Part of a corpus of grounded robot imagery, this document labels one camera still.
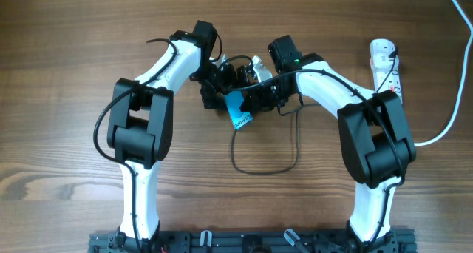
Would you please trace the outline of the blue Galaxy smartphone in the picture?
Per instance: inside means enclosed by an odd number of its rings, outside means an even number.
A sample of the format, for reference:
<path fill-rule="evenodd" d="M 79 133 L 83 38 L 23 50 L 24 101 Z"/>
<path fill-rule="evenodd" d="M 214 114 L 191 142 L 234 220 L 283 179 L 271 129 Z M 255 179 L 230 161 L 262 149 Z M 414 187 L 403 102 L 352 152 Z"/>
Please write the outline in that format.
<path fill-rule="evenodd" d="M 249 112 L 243 112 L 240 109 L 244 101 L 244 97 L 241 92 L 233 91 L 227 95 L 224 95 L 223 98 L 225 100 L 225 104 L 235 130 L 239 130 L 244 127 L 244 125 L 252 122 L 252 115 Z"/>

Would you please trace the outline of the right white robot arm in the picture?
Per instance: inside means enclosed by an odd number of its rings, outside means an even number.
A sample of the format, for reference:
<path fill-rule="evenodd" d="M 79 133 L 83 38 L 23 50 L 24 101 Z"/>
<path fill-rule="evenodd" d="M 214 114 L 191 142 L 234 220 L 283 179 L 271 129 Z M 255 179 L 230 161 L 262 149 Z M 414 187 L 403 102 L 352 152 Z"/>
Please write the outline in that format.
<path fill-rule="evenodd" d="M 355 207 L 348 221 L 359 252 L 387 245 L 389 214 L 416 148 L 401 100 L 391 90 L 360 87 L 335 72 L 316 53 L 303 55 L 289 36 L 275 39 L 268 52 L 277 75 L 244 86 L 240 109 L 257 112 L 283 106 L 298 94 L 319 103 L 338 121 L 342 159 L 356 182 Z"/>

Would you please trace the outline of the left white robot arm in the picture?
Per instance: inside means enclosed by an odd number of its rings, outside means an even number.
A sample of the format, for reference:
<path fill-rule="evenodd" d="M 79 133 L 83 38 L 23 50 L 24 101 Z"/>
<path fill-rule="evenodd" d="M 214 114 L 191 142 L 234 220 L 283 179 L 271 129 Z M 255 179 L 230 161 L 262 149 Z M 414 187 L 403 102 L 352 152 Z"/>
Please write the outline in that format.
<path fill-rule="evenodd" d="M 107 143 L 120 164 L 124 215 L 119 232 L 148 243 L 159 232 L 157 176 L 173 136 L 174 96 L 188 80 L 205 80 L 217 68 L 211 53 L 218 37 L 213 24 L 198 21 L 165 40 L 163 56 L 135 80 L 115 84 Z"/>

